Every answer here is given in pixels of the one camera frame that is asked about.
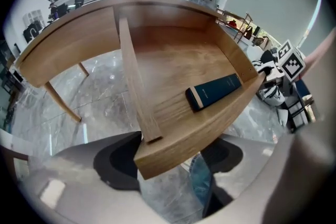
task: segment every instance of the floor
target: floor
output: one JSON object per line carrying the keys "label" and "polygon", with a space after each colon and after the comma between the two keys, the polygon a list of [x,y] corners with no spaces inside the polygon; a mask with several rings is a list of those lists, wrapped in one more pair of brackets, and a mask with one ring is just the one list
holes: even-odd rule
{"label": "floor", "polygon": [[[90,76],[78,66],[61,73],[51,84],[82,117],[73,121],[43,88],[28,87],[19,98],[12,134],[33,144],[31,171],[59,151],[73,145],[139,130],[131,103],[119,50],[83,62]],[[254,97],[225,131],[252,140],[276,143],[287,133],[274,108]],[[188,172],[178,166],[144,181],[139,174],[144,200],[170,223],[194,223],[201,219],[202,205],[195,197]]]}

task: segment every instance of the wooden desk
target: wooden desk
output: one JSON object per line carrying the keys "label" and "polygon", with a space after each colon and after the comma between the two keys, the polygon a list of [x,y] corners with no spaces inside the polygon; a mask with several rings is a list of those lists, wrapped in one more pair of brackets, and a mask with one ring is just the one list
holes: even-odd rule
{"label": "wooden desk", "polygon": [[[16,62],[76,121],[49,80],[73,65],[121,48],[125,76],[144,141],[134,158],[144,178],[202,150],[254,96],[258,75],[239,46],[216,24],[213,10],[184,0],[100,0],[54,22]],[[194,113],[184,91],[236,73],[242,87]]]}

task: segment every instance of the dark blue book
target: dark blue book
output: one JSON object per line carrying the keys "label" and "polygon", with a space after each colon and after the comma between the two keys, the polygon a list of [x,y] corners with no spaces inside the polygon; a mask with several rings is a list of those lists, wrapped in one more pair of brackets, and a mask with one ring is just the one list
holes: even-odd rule
{"label": "dark blue book", "polygon": [[194,111],[199,111],[217,102],[241,86],[237,74],[215,79],[190,87],[185,91],[188,102]]}

